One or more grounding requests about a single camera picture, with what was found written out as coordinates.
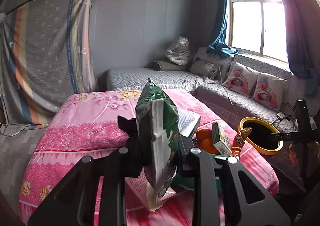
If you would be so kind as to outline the person right hand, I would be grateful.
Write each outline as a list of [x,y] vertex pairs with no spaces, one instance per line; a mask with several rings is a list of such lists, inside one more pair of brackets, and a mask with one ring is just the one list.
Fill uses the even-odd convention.
[[[289,147],[289,157],[295,166],[302,168],[303,144],[292,143]],[[319,166],[319,144],[317,142],[308,143],[308,170],[314,170]]]

